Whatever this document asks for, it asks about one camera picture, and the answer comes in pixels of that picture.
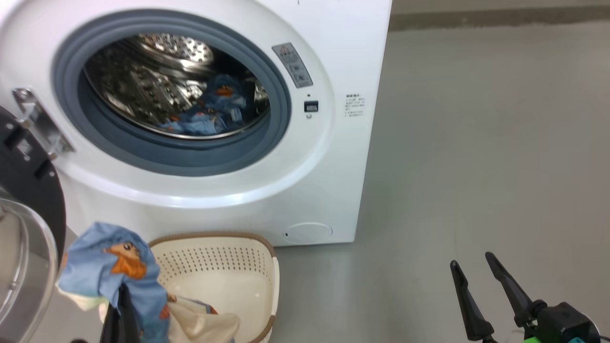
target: blue cloth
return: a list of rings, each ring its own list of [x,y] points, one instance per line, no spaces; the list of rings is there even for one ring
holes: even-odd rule
[[[118,225],[95,223],[68,249],[57,286],[68,293],[102,296],[116,308],[118,288],[125,284],[142,335],[140,342],[168,343],[167,292],[157,282],[158,276],[159,266],[140,236]]]
[[[168,132],[188,135],[214,135],[238,129],[243,125],[242,109],[247,101],[242,85],[228,75],[218,75],[207,84],[197,104],[174,120],[159,124]]]

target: laundry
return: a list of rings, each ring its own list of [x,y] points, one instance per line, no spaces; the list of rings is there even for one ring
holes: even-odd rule
[[[187,135],[215,135],[243,125],[242,109],[247,106],[242,85],[228,75],[208,82],[206,92],[187,111],[171,115],[158,126],[168,132]]]
[[[117,308],[119,289],[127,287],[141,343],[228,343],[239,328],[235,314],[216,315],[209,305],[169,294],[157,282],[148,244],[121,226],[93,224],[63,262],[57,288],[83,310],[106,300]]]

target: gray rubber seal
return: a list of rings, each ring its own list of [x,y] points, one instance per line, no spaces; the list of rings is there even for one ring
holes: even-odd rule
[[[265,87],[270,114],[242,134],[207,141],[157,135],[121,119],[97,97],[82,69],[105,45],[151,32],[201,40],[237,59]],[[245,168],[279,143],[290,121],[288,88],[267,55],[229,28],[186,13],[134,10],[92,21],[63,43],[51,76],[59,104],[81,134],[107,154],[156,173],[207,176]]]

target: white washing machine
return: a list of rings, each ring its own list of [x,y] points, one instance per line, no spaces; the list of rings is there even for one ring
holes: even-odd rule
[[[390,5],[4,1],[0,106],[53,158],[77,234],[351,242]]]

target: metal hinge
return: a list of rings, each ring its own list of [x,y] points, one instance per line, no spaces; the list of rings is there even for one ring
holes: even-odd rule
[[[21,115],[13,115],[38,140],[49,155],[50,160],[54,160],[66,151],[74,151],[68,139],[55,125],[38,98],[29,89],[15,88],[13,89],[13,97],[22,112]]]

